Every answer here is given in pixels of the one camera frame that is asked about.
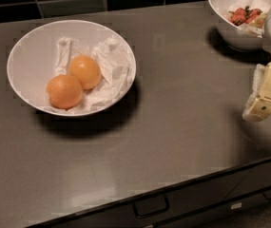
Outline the orange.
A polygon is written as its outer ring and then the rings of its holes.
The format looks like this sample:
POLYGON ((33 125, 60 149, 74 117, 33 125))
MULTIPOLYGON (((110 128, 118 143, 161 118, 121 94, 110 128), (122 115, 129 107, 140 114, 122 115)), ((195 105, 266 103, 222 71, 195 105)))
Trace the orange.
POLYGON ((69 64, 68 72, 80 82, 83 90, 93 89, 102 78, 97 62, 86 55, 75 57, 69 64))
POLYGON ((70 109, 83 99, 83 89, 77 79, 70 75, 58 75, 47 85, 46 92, 52 106, 59 109, 70 109))

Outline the white bowl with strawberries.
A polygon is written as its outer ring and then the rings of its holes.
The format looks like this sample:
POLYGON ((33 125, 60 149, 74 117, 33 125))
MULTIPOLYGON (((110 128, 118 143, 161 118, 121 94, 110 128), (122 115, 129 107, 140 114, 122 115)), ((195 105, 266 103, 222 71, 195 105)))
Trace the white bowl with strawberries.
POLYGON ((228 10, 240 0, 208 0, 210 8, 218 17, 216 28, 224 41, 235 50, 252 51, 261 48, 261 37, 250 37, 228 20, 228 10))

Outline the orange at bowl front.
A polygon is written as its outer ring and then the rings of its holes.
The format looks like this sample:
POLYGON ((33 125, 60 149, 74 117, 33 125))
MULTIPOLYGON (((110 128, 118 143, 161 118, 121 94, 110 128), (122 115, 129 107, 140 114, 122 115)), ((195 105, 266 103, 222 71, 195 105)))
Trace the orange at bowl front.
POLYGON ((59 109, 70 109, 83 99, 83 89, 77 79, 70 75, 58 75, 47 85, 46 92, 52 106, 59 109))

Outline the large white bowl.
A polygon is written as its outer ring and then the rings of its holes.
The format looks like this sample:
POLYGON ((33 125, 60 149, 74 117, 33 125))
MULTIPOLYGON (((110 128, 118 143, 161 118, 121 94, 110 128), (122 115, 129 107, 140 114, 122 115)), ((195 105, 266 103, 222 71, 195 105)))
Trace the large white bowl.
POLYGON ((49 114, 64 117, 80 117, 100 112, 68 115, 51 112, 46 92, 48 82, 56 77, 54 67, 57 62, 57 42, 63 38, 73 38, 84 46, 96 46, 109 37, 127 42, 115 31, 105 26, 81 20, 53 22, 36 28, 22 37, 10 52, 7 73, 15 93, 27 104, 49 114))

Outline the red strawberries pile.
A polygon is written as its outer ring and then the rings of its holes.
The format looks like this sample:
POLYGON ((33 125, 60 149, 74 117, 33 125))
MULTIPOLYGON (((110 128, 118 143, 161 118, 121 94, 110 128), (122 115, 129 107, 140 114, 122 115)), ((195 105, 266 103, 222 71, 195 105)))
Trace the red strawberries pile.
POLYGON ((230 11, 230 22, 235 26, 240 26, 242 24, 249 25, 255 19, 257 19, 261 14, 261 9, 250 9, 249 6, 244 8, 237 8, 234 11, 230 11))

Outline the white paper under strawberries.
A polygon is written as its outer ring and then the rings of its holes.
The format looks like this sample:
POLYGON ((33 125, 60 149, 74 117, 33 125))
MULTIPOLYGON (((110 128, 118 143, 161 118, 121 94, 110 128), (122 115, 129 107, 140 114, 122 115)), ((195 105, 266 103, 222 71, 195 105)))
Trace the white paper under strawberries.
POLYGON ((242 24, 236 27, 241 30, 242 34, 250 37, 261 37, 267 13, 271 8, 271 0, 240 0, 229 8, 228 20, 230 21, 230 11, 234 11, 237 8, 244 8, 246 6, 249 6, 250 9, 260 9, 262 10, 262 14, 249 25, 242 24))

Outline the white crumpled paper liner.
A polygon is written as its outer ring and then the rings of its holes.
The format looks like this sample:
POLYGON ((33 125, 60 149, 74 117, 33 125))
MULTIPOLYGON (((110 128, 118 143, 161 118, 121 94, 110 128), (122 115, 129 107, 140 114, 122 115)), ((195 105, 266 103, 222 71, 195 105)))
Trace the white crumpled paper liner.
POLYGON ((132 85, 136 66, 133 54, 124 41, 109 37, 96 46, 82 47, 77 39, 63 37, 57 42, 54 75, 67 75, 71 60, 81 55, 97 62, 101 69, 101 82, 93 89, 86 90, 82 102, 72 109, 59 109, 49 104, 47 110, 68 115, 96 112, 117 102, 132 85))

